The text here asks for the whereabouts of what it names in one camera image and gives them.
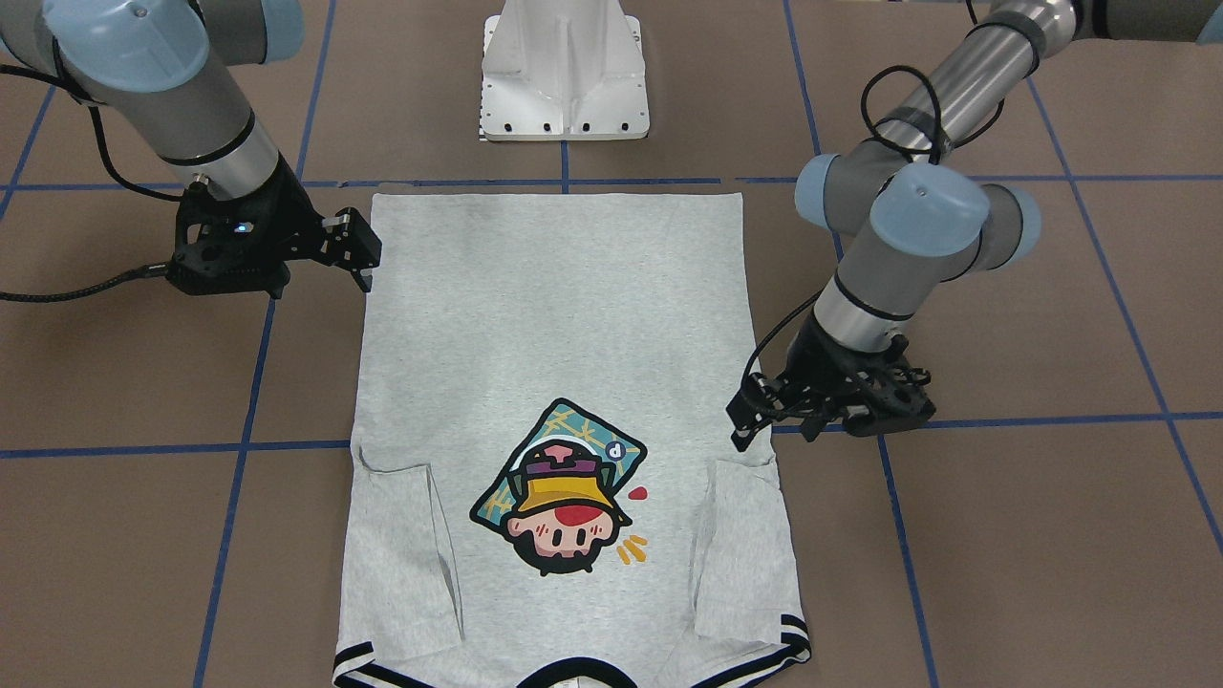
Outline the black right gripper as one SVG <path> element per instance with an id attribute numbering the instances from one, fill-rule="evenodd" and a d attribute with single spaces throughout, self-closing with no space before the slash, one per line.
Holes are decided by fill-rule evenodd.
<path id="1" fill-rule="evenodd" d="M 373 288 L 383 243 L 360 211 L 323 218 L 287 161 L 270 178 L 234 200 L 220 186 L 197 178 L 183 188 L 176 215 L 168 279 L 188 295 L 263 291 L 278 299 L 291 273 L 287 262 L 313 260 L 349 270 L 363 293 Z"/>

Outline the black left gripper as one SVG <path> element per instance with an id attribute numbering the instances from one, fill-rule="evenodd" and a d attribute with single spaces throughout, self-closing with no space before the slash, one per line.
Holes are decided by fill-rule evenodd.
<path id="1" fill-rule="evenodd" d="M 726 404 L 734 423 L 731 444 L 745 453 L 755 437 L 784 419 L 797 419 L 805 441 L 815 441 L 830 423 L 852 437 L 914 430 L 936 413 L 927 396 L 929 371 L 914 369 L 905 357 L 909 340 L 885 336 L 881 353 L 860 353 L 830 339 L 815 317 L 807 317 L 786 352 L 777 378 L 742 380 Z"/>

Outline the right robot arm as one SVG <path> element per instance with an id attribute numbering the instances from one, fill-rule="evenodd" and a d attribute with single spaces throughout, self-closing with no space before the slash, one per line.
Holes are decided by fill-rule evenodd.
<path id="1" fill-rule="evenodd" d="M 300 53 L 297 1 L 5 1 L 4 75 L 53 84 L 87 108 L 97 152 L 122 187 L 174 202 L 170 260 L 130 269 L 88 288 L 11 293 L 11 302 L 64 302 L 164 277 L 188 295 L 263 291 L 279 299 L 287 262 L 347 271 L 371 292 L 382 243 L 353 208 L 325 218 L 262 125 L 231 67 Z M 100 109 L 122 114 L 179 176 L 179 193 L 122 178 Z"/>

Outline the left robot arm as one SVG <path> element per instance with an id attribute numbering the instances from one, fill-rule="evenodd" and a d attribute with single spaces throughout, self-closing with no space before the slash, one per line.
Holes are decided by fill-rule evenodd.
<path id="1" fill-rule="evenodd" d="M 821 154 L 795 185 L 797 213 L 851 244 L 793 317 L 801 328 L 777 376 L 748 357 L 729 401 L 731 441 L 747 450 L 766 428 L 794 419 L 807 441 L 830 423 L 855 437 L 923 426 L 936 413 L 929 371 L 907 360 L 905 330 L 939 284 L 1003 269 L 1040 240 L 1030 193 L 975 183 L 948 165 L 1003 112 L 1005 98 L 1076 40 L 1221 40 L 1218 1 L 996 1 L 918 87 L 881 119 L 870 87 L 859 109 L 868 136 L 848 154 Z"/>

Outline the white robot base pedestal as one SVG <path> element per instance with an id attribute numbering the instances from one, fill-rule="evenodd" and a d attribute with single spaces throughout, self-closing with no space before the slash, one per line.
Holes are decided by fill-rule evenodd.
<path id="1" fill-rule="evenodd" d="M 486 18 L 482 71 L 482 141 L 648 136 L 641 23 L 619 1 L 508 1 Z"/>

